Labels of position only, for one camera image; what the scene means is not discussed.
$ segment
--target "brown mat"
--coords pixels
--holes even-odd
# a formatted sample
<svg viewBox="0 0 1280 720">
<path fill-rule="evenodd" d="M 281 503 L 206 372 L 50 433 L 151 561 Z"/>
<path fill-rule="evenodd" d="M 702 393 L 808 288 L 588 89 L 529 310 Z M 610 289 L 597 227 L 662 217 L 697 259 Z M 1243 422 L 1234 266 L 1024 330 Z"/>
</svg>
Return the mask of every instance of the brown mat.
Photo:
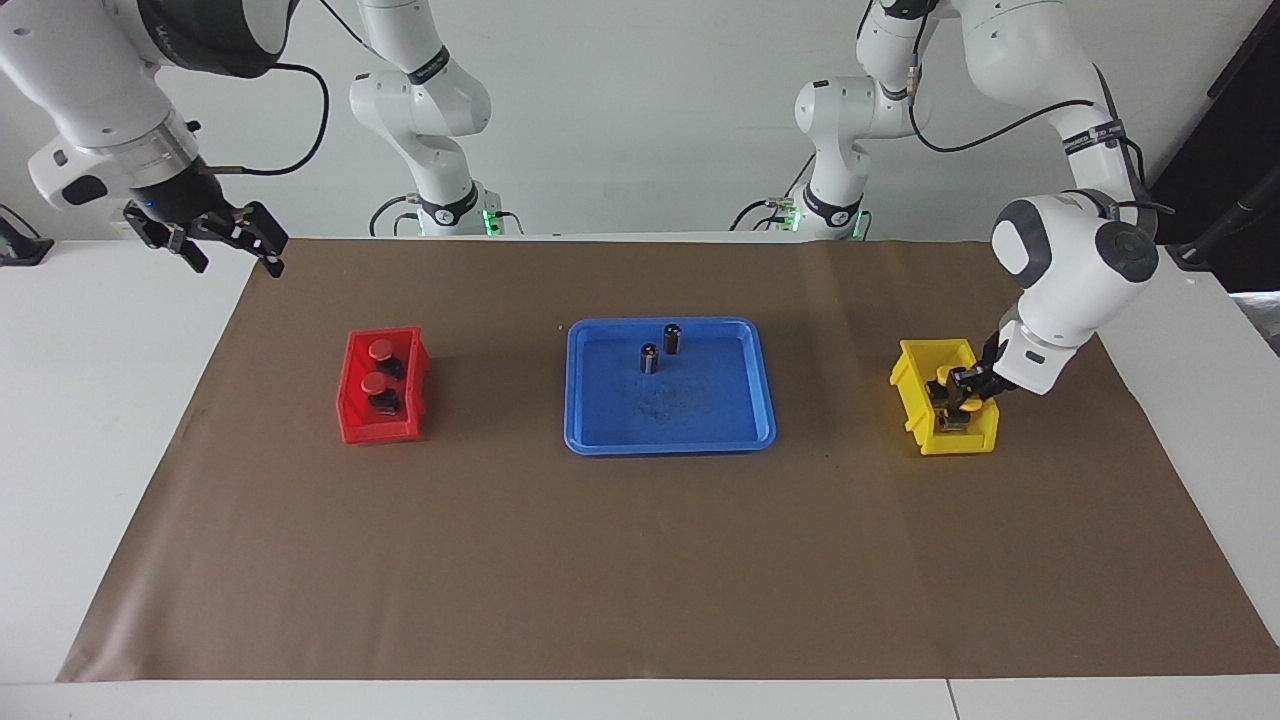
<svg viewBox="0 0 1280 720">
<path fill-rule="evenodd" d="M 997 452 L 925 459 L 901 337 L 980 342 L 984 245 L 297 242 L 250 281 L 63 680 L 1280 671 L 1094 342 Z M 588 316 L 744 315 L 760 454 L 584 459 Z M 416 324 L 430 439 L 344 447 L 347 332 Z"/>
</svg>

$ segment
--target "white table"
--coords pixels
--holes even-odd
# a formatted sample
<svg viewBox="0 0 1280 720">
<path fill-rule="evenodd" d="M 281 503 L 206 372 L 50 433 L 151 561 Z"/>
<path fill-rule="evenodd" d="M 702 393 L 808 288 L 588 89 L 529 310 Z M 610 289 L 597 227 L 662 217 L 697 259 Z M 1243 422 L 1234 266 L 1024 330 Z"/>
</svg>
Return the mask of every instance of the white table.
<svg viewBox="0 0 1280 720">
<path fill-rule="evenodd" d="M 562 240 L 562 238 L 543 238 Z M 609 237 L 618 241 L 667 236 Z M 686 241 L 785 241 L 707 233 Z M 1267 717 L 1248 678 L 104 683 L 63 656 L 204 372 L 251 261 L 209 273 L 141 245 L 63 243 L 0 269 L 0 717 Z M 1103 332 L 1130 389 L 1274 637 L 1280 634 L 1280 360 L 1208 277 L 1165 263 Z"/>
</svg>

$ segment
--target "yellow plastic container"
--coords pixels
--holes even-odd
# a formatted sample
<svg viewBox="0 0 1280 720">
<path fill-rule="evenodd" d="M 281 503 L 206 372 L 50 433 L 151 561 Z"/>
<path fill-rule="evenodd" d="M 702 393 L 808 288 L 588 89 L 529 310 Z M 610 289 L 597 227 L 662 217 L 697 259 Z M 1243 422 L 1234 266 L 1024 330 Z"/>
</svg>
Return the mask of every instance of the yellow plastic container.
<svg viewBox="0 0 1280 720">
<path fill-rule="evenodd" d="M 925 383 L 938 368 L 968 368 L 978 359 L 966 340 L 904 340 L 902 356 L 893 365 L 890 384 L 897 388 L 906 410 L 906 432 L 915 436 L 920 455 L 974 455 L 996 450 L 1000 409 L 988 400 L 973 414 L 964 432 L 938 432 L 937 414 Z"/>
</svg>

